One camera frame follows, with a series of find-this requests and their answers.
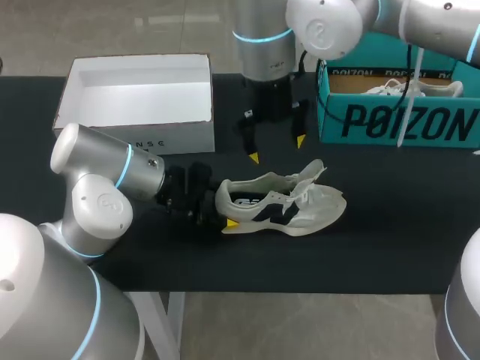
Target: teal shoe box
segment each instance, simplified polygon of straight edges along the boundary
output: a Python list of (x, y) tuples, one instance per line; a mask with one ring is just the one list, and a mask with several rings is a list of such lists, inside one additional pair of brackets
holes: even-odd
[[(480, 70), (458, 63), (450, 79), (423, 79), (431, 85), (460, 80), (463, 97), (416, 97), (404, 146), (477, 149), (480, 146)], [(319, 135), (322, 143), (396, 146), (408, 96), (392, 111), (398, 96), (362, 94), (384, 85), (385, 77), (329, 75), (319, 69)]]
[[(412, 67), (419, 48), (412, 47)], [(448, 79), (456, 60), (425, 50), (421, 77)], [(373, 75), (404, 77), (407, 74), (407, 44), (394, 37), (367, 33), (347, 56), (328, 62), (328, 73), (334, 75)]]

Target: shoe sole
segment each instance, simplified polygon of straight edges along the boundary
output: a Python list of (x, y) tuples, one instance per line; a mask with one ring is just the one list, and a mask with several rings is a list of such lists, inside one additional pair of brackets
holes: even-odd
[(317, 223), (314, 226), (310, 226), (310, 227), (288, 227), (287, 225), (272, 223), (270, 222), (270, 220), (265, 220), (262, 222), (251, 221), (247, 223), (238, 223), (237, 226), (223, 229), (222, 233), (223, 234), (248, 234), (248, 233), (256, 233), (257, 231), (261, 231), (261, 230), (277, 230), (289, 236), (310, 235), (332, 225), (335, 221), (337, 221), (342, 216), (342, 214), (345, 212), (346, 207), (347, 207), (347, 201), (343, 199), (341, 211), (339, 211), (337, 217), (334, 217), (331, 220), (326, 221), (325, 223)]

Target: black n logo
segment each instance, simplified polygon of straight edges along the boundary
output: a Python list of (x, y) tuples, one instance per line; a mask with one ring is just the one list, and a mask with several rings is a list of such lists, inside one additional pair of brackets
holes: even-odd
[(265, 221), (270, 219), (272, 223), (287, 225), (295, 215), (299, 213), (299, 207), (293, 203), (283, 213), (284, 206), (281, 204), (268, 204), (259, 214), (253, 218), (253, 221)]

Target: tiled floor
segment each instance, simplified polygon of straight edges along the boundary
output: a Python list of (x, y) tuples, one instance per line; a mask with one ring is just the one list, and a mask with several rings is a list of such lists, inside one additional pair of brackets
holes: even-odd
[[(229, 0), (0, 0), (0, 57), (3, 75), (65, 75), (76, 56), (179, 52), (239, 72), (231, 28)], [(427, 295), (190, 293), (182, 358), (433, 360), (434, 325)]]

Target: black table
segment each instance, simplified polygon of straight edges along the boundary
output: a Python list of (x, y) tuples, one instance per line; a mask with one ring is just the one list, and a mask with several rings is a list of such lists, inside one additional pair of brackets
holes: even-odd
[[(0, 212), (39, 224), (62, 216), (63, 178), (50, 171), (51, 126), (64, 78), (0, 78)], [(314, 95), (313, 76), (294, 85)], [(296, 150), (290, 124), (258, 128), (261, 164), (242, 151), (233, 122), (248, 109), (239, 75), (214, 76), (217, 152), (166, 156), (211, 164), (216, 179), (297, 173), (314, 158), (322, 183), (344, 192), (343, 217), (317, 234), (225, 236), (134, 203), (136, 222), (94, 267), (124, 291), (442, 293), (480, 225), (480, 159), (471, 151), (323, 145), (312, 109)]]

